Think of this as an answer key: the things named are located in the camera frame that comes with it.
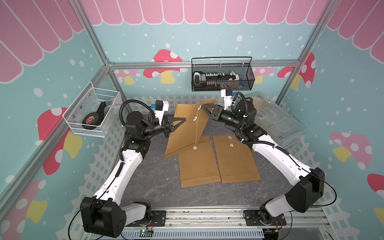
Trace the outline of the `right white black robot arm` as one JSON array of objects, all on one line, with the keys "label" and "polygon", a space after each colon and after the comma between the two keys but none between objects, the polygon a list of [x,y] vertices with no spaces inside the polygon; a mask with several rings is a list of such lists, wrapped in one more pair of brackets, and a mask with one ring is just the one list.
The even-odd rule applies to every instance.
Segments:
[{"label": "right white black robot arm", "polygon": [[224,106],[201,104],[214,121],[233,128],[236,139],[261,154],[277,168],[292,185],[285,194],[262,204],[254,218],[259,225],[280,222],[285,213],[305,213],[325,192],[325,173],[294,158],[285,147],[299,141],[304,127],[273,100],[257,92],[245,97],[241,92],[224,93]]}]

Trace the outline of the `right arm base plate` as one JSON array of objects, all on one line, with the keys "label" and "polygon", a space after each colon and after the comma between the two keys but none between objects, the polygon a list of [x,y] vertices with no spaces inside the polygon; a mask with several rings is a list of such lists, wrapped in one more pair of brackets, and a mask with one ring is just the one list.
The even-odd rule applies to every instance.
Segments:
[{"label": "right arm base plate", "polygon": [[279,228],[287,225],[283,214],[273,217],[263,210],[244,210],[243,218],[247,226],[272,226]]}]

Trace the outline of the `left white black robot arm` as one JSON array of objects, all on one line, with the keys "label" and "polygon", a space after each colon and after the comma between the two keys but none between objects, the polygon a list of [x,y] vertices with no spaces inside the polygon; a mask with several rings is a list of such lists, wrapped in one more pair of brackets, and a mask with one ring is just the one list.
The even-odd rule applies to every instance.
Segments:
[{"label": "left white black robot arm", "polygon": [[167,101],[157,100],[146,105],[139,100],[127,100],[119,109],[119,119],[125,128],[125,140],[118,151],[119,161],[101,188],[92,197],[85,197],[77,212],[81,215],[84,231],[100,238],[117,238],[125,226],[154,223],[151,204],[134,202],[122,208],[123,193],[137,167],[144,160],[151,138],[164,134],[169,137],[186,119],[166,115]]}]

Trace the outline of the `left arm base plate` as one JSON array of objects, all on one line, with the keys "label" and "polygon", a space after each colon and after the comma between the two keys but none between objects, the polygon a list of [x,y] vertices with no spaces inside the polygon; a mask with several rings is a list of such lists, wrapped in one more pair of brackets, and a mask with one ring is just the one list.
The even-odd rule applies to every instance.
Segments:
[{"label": "left arm base plate", "polygon": [[164,227],[166,222],[166,211],[152,211],[151,221],[146,224],[140,224],[138,222],[133,222],[126,227]]}]

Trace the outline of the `brown kraft file bag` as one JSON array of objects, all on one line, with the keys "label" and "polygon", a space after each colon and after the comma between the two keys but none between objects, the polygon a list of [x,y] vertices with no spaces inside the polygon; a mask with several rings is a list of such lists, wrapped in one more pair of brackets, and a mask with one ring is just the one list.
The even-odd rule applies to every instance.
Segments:
[{"label": "brown kraft file bag", "polygon": [[209,120],[203,106],[213,105],[215,102],[216,100],[212,99],[194,105],[179,104],[177,106],[174,117],[185,118],[186,121],[170,134],[165,159],[199,142]]},{"label": "brown kraft file bag", "polygon": [[209,136],[178,154],[181,187],[194,187],[221,181],[213,146]]},{"label": "brown kraft file bag", "polygon": [[235,136],[214,136],[214,145],[223,184],[260,181],[251,149]]}]

